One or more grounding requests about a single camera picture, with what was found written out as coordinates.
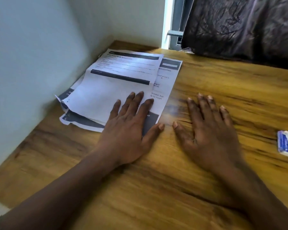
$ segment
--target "fingernail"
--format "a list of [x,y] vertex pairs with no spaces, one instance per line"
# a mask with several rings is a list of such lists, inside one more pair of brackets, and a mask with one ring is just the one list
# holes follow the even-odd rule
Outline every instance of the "fingernail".
[[173,122],[173,128],[175,129],[175,128],[177,128],[177,126],[178,126],[177,122],[174,121],[174,122]]
[[160,124],[160,125],[159,125],[159,129],[160,129],[161,131],[163,131],[164,128],[165,128],[165,125],[164,125],[164,124]]

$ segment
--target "wooden table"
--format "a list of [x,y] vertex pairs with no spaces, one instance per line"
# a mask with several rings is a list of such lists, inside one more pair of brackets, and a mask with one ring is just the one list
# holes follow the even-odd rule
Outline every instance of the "wooden table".
[[[288,70],[114,42],[110,48],[163,53],[183,60],[152,151],[114,171],[87,201],[72,229],[251,229],[238,203],[177,145],[173,120],[190,128],[186,99],[212,95],[230,111],[246,160],[288,206],[288,157],[277,153],[288,130]],[[12,208],[62,175],[96,144],[100,133],[60,123],[59,105],[0,166],[0,202]]]

